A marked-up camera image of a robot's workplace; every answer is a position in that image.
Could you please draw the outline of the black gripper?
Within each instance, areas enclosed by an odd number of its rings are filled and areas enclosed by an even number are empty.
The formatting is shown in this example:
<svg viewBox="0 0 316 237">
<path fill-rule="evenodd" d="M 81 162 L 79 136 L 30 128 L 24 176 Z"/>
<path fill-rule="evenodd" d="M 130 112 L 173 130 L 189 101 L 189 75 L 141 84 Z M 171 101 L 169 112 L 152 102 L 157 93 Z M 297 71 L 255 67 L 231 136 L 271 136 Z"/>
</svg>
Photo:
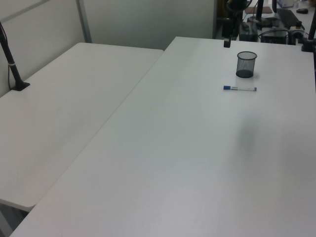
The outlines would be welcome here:
<svg viewBox="0 0 316 237">
<path fill-rule="evenodd" d="M 233 32 L 233 21 L 231 18 L 224 18 L 222 21 L 222 37 L 224 38 L 223 46 L 225 48 L 230 48 L 231 46 L 231 35 Z"/>
</svg>

